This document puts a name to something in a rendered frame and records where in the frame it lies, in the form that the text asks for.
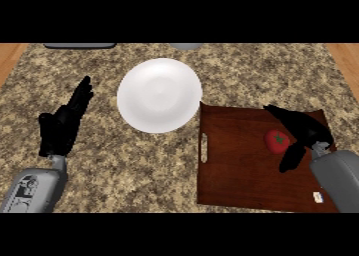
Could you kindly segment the red tomato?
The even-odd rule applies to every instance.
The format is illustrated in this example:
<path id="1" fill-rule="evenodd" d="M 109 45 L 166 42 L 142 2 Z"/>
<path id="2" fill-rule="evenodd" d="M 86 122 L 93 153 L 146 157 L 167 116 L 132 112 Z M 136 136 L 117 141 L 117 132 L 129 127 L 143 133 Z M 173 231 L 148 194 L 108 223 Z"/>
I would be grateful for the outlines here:
<path id="1" fill-rule="evenodd" d="M 265 145 L 272 154 L 282 154 L 290 146 L 290 138 L 279 130 L 269 130 L 265 134 Z"/>

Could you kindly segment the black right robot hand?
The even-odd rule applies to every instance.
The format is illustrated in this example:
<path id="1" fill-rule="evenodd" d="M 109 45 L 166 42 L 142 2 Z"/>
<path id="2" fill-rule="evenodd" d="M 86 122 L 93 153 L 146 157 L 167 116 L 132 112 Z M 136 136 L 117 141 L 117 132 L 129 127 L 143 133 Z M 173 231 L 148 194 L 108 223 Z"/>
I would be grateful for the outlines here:
<path id="1" fill-rule="evenodd" d="M 328 150 L 334 144 L 334 138 L 327 126 L 306 113 L 290 111 L 275 105 L 266 105 L 265 109 L 279 120 L 296 138 L 296 142 L 288 146 L 279 163 L 279 172 L 285 173 L 298 167 L 306 149 L 313 149 L 313 146 L 319 145 L 322 150 Z"/>

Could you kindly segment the white oval plate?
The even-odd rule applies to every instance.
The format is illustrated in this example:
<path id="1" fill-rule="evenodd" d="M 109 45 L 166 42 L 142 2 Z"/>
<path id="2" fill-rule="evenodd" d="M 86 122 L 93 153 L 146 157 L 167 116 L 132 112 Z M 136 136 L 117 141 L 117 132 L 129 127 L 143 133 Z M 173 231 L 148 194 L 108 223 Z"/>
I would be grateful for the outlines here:
<path id="1" fill-rule="evenodd" d="M 194 117 L 203 97 L 192 68 L 170 58 L 138 64 L 126 73 L 117 91 L 117 107 L 127 124 L 146 133 L 167 133 Z"/>

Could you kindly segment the grey round object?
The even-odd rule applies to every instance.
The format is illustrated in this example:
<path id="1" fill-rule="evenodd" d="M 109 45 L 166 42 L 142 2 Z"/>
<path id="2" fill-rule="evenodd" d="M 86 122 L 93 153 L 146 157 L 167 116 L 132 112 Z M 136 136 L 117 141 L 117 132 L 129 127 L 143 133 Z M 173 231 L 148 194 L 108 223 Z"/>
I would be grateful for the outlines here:
<path id="1" fill-rule="evenodd" d="M 201 47 L 203 43 L 169 43 L 170 46 L 179 50 L 195 50 Z"/>

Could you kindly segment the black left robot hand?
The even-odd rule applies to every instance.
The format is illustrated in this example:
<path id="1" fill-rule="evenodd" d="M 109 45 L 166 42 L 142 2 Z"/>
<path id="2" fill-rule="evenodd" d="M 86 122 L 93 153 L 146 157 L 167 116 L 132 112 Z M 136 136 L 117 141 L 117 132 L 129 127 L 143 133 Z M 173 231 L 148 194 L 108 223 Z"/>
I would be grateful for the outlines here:
<path id="1" fill-rule="evenodd" d="M 58 108 L 53 114 L 42 113 L 39 115 L 42 138 L 39 155 L 42 157 L 68 155 L 92 97 L 90 77 L 86 76 L 78 83 L 68 103 Z"/>

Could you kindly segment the dark brown wooden tray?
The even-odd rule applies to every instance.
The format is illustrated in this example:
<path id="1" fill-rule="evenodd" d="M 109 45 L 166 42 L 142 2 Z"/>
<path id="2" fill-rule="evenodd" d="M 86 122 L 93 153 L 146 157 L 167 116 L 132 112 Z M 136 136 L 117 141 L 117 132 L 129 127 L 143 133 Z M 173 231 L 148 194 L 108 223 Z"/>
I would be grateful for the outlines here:
<path id="1" fill-rule="evenodd" d="M 263 136 L 284 131 L 263 109 L 200 106 L 197 202 L 288 212 L 334 213 L 337 208 L 312 174 L 312 156 L 279 171 L 282 157 L 269 152 Z"/>

